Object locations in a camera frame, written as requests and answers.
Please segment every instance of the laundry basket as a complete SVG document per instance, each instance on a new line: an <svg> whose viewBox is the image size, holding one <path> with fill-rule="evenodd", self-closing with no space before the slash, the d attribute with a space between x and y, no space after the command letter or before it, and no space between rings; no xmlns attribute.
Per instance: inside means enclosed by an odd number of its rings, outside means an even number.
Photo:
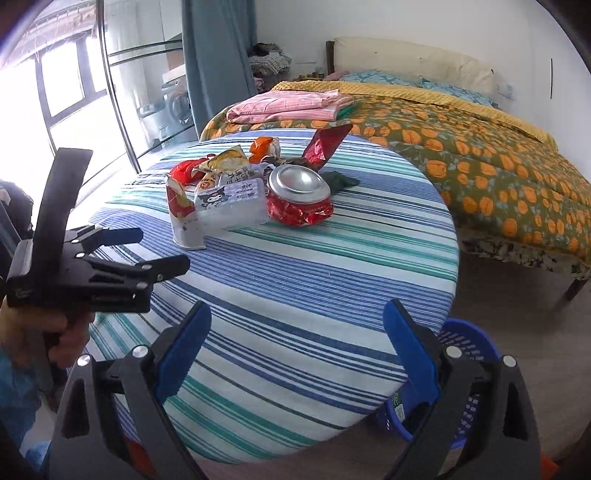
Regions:
<svg viewBox="0 0 591 480"><path fill-rule="evenodd" d="M447 319L437 339L445 346L459 347L464 355L474 360L494 361L500 358L487 335L465 320ZM468 397L452 448L461 447L466 442L468 430L478 409L478 397L479 395ZM375 419L383 429L398 432L406 441L410 441L413 438L412 432L418 428L428 407L427 403L421 401L413 385L407 382L376 411Z"/></svg>

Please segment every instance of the silver can lid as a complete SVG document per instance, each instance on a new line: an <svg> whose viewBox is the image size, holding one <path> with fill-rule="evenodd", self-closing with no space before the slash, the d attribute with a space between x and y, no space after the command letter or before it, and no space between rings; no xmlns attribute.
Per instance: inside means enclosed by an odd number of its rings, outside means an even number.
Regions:
<svg viewBox="0 0 591 480"><path fill-rule="evenodd" d="M281 165L269 176L269 188L292 203L316 203L330 196L330 187L314 170L301 165Z"/></svg>

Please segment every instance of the glass door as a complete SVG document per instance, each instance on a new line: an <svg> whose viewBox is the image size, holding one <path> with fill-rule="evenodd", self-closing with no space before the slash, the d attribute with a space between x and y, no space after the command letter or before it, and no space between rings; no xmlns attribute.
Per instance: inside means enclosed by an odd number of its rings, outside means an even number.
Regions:
<svg viewBox="0 0 591 480"><path fill-rule="evenodd" d="M158 0L98 0L99 34L113 103L136 170L198 140L180 35L164 38Z"/></svg>

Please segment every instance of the chip bag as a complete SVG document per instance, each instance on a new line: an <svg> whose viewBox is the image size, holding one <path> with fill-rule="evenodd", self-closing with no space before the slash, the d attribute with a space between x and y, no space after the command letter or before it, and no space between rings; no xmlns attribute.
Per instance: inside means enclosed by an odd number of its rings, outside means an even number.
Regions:
<svg viewBox="0 0 591 480"><path fill-rule="evenodd" d="M199 170L205 173L229 173L236 171L241 167L249 166L248 160L242 147L236 145L228 150L224 150L219 155L200 163L198 165Z"/></svg>
<svg viewBox="0 0 591 480"><path fill-rule="evenodd" d="M215 155L210 153L207 155L207 158L200 158L198 160L184 160L181 163L176 164L172 170L170 170L170 176L181 185L197 183L205 175L203 171L199 170L198 166L213 157L215 157Z"/></svg>
<svg viewBox="0 0 591 480"><path fill-rule="evenodd" d="M310 165L309 168L319 171L324 167L352 128L352 124L345 124L316 130L312 140L302 153L302 157Z"/></svg>
<svg viewBox="0 0 591 480"><path fill-rule="evenodd" d="M267 156L277 158L281 156L281 147L277 137L258 137L252 143L249 151L252 155L248 161L253 164L260 163Z"/></svg>
<svg viewBox="0 0 591 480"><path fill-rule="evenodd" d="M187 198L183 186L172 177L166 179L166 196L174 242L188 250L205 248L203 231L197 220L195 203Z"/></svg>

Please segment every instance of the folded pink cloth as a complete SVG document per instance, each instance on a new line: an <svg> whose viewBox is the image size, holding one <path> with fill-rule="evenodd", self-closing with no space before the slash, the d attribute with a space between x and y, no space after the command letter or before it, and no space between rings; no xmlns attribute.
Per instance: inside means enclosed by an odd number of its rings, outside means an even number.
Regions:
<svg viewBox="0 0 591 480"><path fill-rule="evenodd" d="M339 111L352 102L352 97L338 90L267 92L237 103L228 110L226 119L235 124L295 119L334 121Z"/></svg>

